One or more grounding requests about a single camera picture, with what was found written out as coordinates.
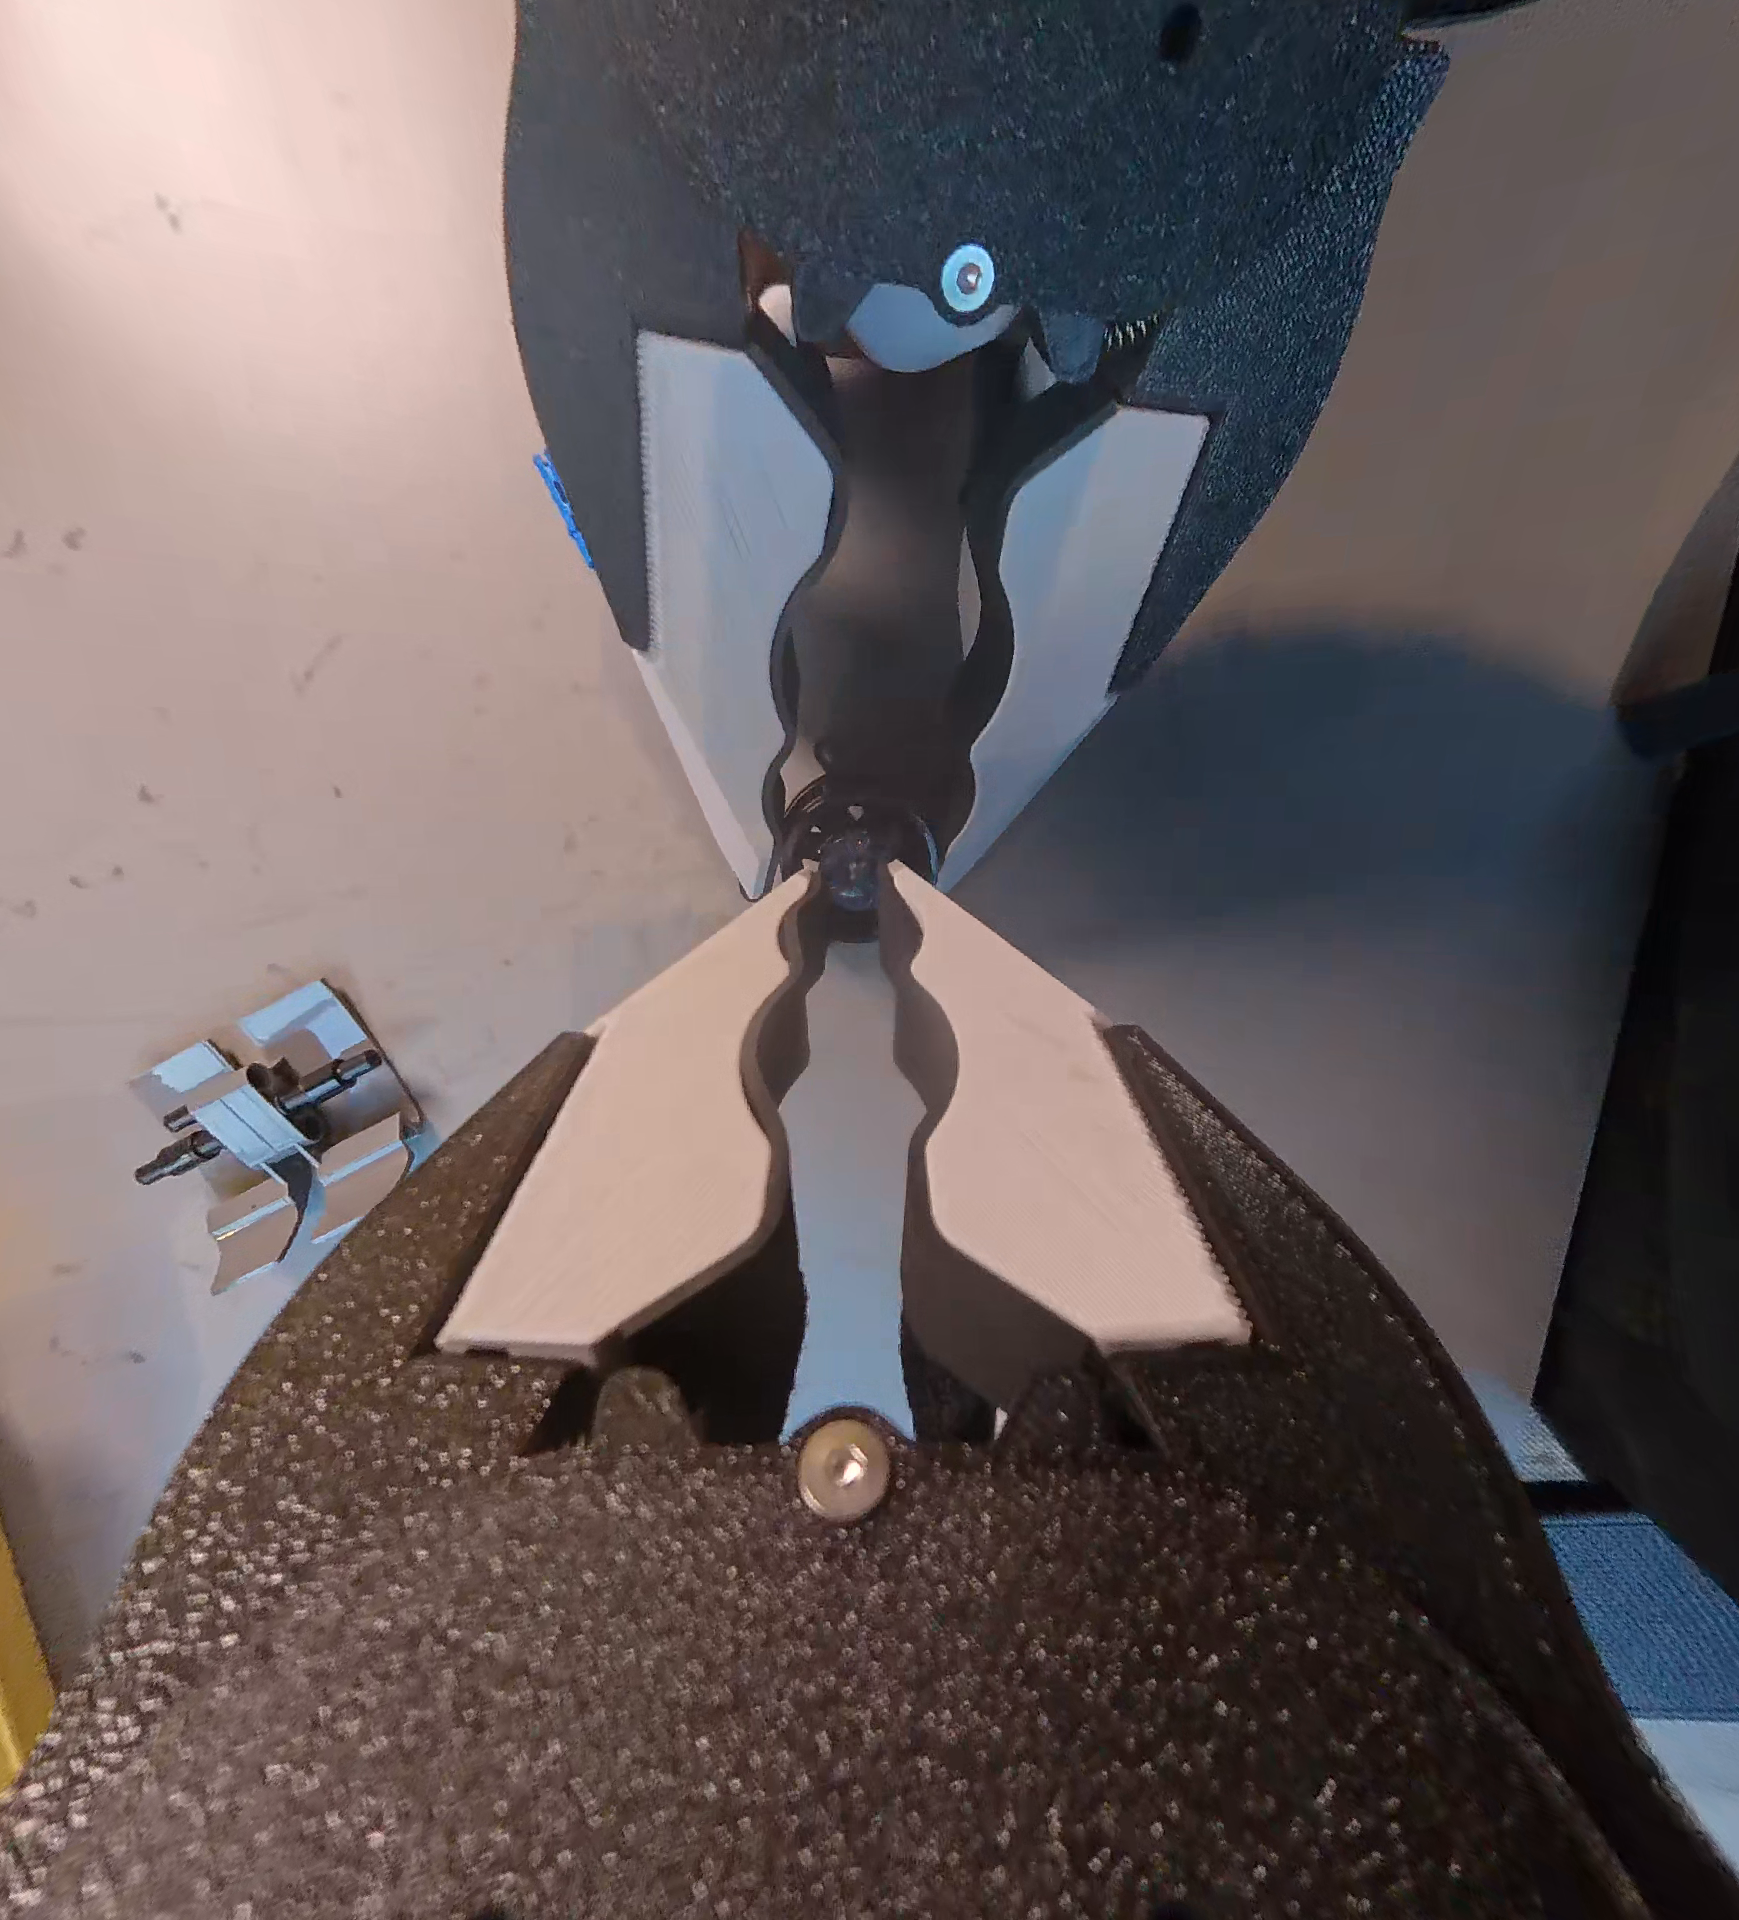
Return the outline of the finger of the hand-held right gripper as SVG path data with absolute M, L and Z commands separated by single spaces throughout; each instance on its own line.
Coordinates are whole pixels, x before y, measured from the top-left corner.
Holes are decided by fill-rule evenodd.
M 837 445 L 818 355 L 637 337 L 648 642 L 642 687 L 744 902 L 776 874 L 795 745 L 789 621 L 836 551 Z
M 1010 498 L 999 592 L 1010 663 L 970 745 L 970 815 L 939 855 L 964 879 L 1110 709 L 1110 679 L 1211 418 L 1114 405 Z

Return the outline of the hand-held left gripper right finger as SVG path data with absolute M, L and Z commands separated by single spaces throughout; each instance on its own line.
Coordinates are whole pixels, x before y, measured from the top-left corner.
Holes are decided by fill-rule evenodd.
M 904 1329 L 991 1409 L 1091 1359 L 1244 1349 L 1244 1301 L 1096 1011 L 914 870 L 886 870 L 895 1068 L 925 1103 Z

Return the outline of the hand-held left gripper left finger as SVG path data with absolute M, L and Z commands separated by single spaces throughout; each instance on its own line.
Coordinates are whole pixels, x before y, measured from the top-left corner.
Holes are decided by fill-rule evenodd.
M 619 999 L 440 1322 L 448 1359 L 666 1373 L 710 1442 L 774 1442 L 804 1345 L 783 1095 L 806 1068 L 810 874 Z

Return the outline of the black wheel brick assembly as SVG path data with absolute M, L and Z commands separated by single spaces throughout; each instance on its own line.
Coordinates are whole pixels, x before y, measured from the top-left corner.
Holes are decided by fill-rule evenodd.
M 829 945 L 871 945 L 878 939 L 878 914 L 875 914 L 875 932 L 868 939 L 850 939 L 842 928 L 836 928 L 829 903 L 820 897 L 820 879 L 818 879 L 820 841 L 830 832 L 856 822 L 868 827 L 878 836 L 886 855 L 881 866 L 899 863 L 925 879 L 939 875 L 936 836 L 910 802 L 904 802 L 891 787 L 875 787 L 863 782 L 836 782 L 830 775 L 818 775 L 783 807 L 783 827 L 776 832 L 776 853 L 769 874 L 774 879 L 806 874 L 810 914 L 818 935 Z

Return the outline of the grey desk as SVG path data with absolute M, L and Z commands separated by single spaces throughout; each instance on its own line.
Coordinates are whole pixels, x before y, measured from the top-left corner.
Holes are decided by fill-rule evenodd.
M 0 2 L 0 1512 L 67 1678 L 263 1322 L 134 1081 L 310 976 L 440 1130 L 735 911 L 530 467 L 511 2 Z M 1739 544 L 1739 2 L 1450 39 L 1299 467 L 959 890 L 1535 1385 Z

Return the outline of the grey brick panel assembly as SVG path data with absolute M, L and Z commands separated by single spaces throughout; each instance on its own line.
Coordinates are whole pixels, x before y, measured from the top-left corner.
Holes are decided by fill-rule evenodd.
M 302 1279 L 436 1136 L 352 996 L 305 978 L 129 1083 L 160 1146 L 137 1188 L 206 1190 L 212 1293 Z

